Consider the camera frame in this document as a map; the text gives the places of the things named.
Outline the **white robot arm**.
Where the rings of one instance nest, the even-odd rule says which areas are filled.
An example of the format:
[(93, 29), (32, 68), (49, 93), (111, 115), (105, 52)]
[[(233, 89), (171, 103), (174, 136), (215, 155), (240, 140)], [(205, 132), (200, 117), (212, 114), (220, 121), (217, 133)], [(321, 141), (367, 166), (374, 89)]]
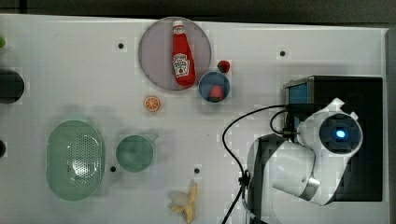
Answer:
[(280, 190), (307, 202), (331, 203), (350, 159), (361, 149), (355, 112), (333, 99), (297, 127), (295, 143), (271, 133), (257, 138), (247, 156), (250, 181), (243, 205), (248, 224), (280, 224), (272, 195)]

